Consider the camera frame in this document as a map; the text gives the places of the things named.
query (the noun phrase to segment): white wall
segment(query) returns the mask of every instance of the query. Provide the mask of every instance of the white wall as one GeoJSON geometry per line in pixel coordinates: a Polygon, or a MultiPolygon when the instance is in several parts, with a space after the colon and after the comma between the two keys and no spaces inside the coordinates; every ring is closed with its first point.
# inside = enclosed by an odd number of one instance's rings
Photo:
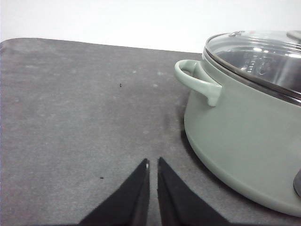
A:
{"type": "Polygon", "coordinates": [[[301,0],[1,0],[1,41],[202,52],[208,37],[235,30],[301,30],[301,0]]]}

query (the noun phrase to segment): stainless steel rim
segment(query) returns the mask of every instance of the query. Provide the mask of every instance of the stainless steel rim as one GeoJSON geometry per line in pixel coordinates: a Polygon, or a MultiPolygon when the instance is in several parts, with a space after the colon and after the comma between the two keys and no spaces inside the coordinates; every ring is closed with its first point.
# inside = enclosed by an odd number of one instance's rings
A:
{"type": "Polygon", "coordinates": [[[220,64],[220,62],[216,61],[213,57],[212,54],[209,54],[209,52],[207,51],[206,47],[204,48],[204,52],[203,55],[205,56],[205,58],[211,63],[213,64],[216,68],[218,68],[220,71],[222,71],[223,73],[225,73],[226,75],[230,76],[231,78],[253,88],[256,89],[260,92],[266,93],[270,96],[276,97],[278,99],[284,100],[286,102],[289,102],[291,104],[294,105],[298,105],[301,106],[301,100],[294,98],[292,96],[286,95],[282,92],[278,92],[274,89],[269,89],[266,86],[263,86],[259,83],[256,83],[252,80],[247,79],[246,77],[243,77],[235,72],[233,72],[232,70],[229,70],[228,68],[226,68],[224,65],[220,64]]]}

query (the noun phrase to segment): gray mat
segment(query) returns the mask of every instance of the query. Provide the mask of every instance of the gray mat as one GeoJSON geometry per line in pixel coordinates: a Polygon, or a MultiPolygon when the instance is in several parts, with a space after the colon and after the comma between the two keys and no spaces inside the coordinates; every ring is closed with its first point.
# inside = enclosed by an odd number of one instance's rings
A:
{"type": "Polygon", "coordinates": [[[44,39],[1,44],[1,223],[78,223],[150,160],[148,225],[160,225],[162,156],[232,222],[300,225],[210,173],[183,129],[174,63],[200,54],[44,39]]]}

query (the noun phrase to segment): pot lid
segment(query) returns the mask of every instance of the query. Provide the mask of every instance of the pot lid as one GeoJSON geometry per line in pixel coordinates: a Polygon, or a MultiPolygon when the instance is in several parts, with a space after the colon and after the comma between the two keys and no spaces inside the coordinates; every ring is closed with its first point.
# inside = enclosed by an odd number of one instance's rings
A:
{"type": "Polygon", "coordinates": [[[301,100],[301,31],[220,34],[205,49],[230,71],[301,100]]]}

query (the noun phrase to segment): pot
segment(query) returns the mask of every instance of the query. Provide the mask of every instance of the pot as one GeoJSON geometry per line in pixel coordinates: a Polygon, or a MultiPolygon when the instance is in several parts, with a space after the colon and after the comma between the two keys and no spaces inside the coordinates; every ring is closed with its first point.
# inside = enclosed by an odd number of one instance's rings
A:
{"type": "Polygon", "coordinates": [[[300,43],[300,32],[221,34],[200,61],[174,67],[192,89],[184,124],[201,161],[245,197],[299,217],[300,43]]]}

